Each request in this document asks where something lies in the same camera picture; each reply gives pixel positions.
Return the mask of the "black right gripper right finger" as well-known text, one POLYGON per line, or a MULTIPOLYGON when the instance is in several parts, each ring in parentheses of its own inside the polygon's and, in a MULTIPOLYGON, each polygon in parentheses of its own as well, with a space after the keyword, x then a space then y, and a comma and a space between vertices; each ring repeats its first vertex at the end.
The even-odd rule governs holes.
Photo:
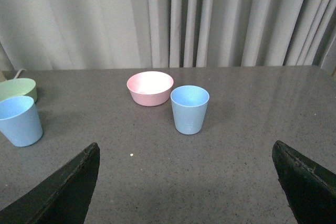
POLYGON ((272 160, 297 223, 335 223, 335 174, 282 141, 272 160))

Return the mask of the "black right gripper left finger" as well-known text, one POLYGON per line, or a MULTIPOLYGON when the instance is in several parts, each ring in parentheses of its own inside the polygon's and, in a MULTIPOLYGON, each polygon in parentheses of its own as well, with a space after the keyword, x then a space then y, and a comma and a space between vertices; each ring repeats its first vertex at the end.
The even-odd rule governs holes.
POLYGON ((1 210, 1 223, 84 223, 99 166, 100 148, 92 143, 1 210))

